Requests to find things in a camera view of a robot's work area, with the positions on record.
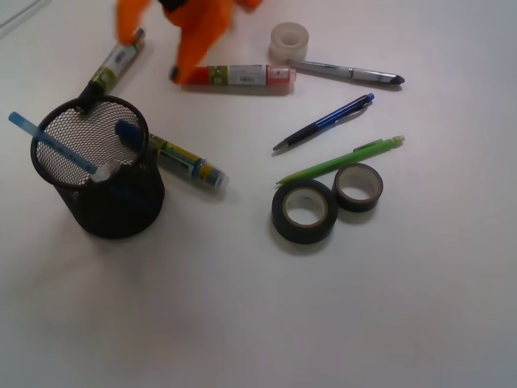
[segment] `light blue stick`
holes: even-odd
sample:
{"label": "light blue stick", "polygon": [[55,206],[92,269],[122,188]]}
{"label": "light blue stick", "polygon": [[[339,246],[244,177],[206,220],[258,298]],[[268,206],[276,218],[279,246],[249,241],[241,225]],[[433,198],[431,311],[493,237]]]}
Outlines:
{"label": "light blue stick", "polygon": [[40,130],[37,126],[35,126],[32,122],[30,122],[20,114],[12,112],[9,115],[9,121],[13,124],[18,125],[29,135],[32,135],[36,140],[46,144],[51,149],[56,151],[59,155],[61,155],[63,158],[69,160],[70,162],[75,164],[77,167],[83,169],[87,173],[93,175],[97,171],[97,166],[95,164],[87,161],[81,155],[72,151],[66,145],[54,139],[45,131]]}

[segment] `black mesh pen holder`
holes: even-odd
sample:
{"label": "black mesh pen holder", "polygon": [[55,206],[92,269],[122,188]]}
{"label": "black mesh pen holder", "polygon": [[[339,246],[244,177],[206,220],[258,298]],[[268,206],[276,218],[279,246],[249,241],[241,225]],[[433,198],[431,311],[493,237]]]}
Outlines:
{"label": "black mesh pen holder", "polygon": [[[84,103],[93,104],[87,115],[78,109]],[[141,130],[137,133],[141,146],[128,146],[116,135],[120,120]],[[134,106],[111,96],[74,99],[45,117],[40,128],[97,167],[113,160],[120,164],[107,180],[96,183],[86,171],[33,139],[34,168],[56,188],[84,230],[99,237],[124,238],[156,219],[165,189],[156,152],[148,148],[147,123]]]}

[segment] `clear tape roll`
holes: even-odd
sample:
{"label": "clear tape roll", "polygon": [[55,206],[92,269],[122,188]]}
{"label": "clear tape roll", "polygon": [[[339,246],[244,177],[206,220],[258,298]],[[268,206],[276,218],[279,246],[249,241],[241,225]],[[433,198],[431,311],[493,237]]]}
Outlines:
{"label": "clear tape roll", "polygon": [[271,31],[271,55],[279,61],[302,61],[307,55],[309,32],[298,23],[281,23]]}

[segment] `black tape roll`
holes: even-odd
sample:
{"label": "black tape roll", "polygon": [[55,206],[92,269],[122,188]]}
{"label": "black tape roll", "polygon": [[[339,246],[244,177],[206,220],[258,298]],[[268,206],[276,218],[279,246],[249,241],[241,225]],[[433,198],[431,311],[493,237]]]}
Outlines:
{"label": "black tape roll", "polygon": [[[309,198],[322,204],[323,217],[310,225],[302,225],[288,216],[290,200]],[[298,244],[312,244],[321,241],[332,231],[338,219],[338,204],[332,191],[315,180],[297,180],[286,183],[273,197],[273,225],[285,239]]]}
{"label": "black tape roll", "polygon": [[[359,188],[369,198],[358,200],[345,194],[344,188]],[[339,206],[349,212],[363,213],[375,208],[384,185],[379,173],[362,163],[350,164],[338,171],[332,192]]]}

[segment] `silver pen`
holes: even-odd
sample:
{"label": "silver pen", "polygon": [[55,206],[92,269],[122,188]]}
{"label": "silver pen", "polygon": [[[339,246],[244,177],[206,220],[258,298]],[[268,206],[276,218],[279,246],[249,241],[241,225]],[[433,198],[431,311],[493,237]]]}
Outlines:
{"label": "silver pen", "polygon": [[288,64],[297,70],[308,70],[336,78],[349,78],[356,81],[379,83],[381,85],[401,85],[405,81],[400,75],[356,69],[355,67],[327,65],[325,63],[309,61],[288,61]]}

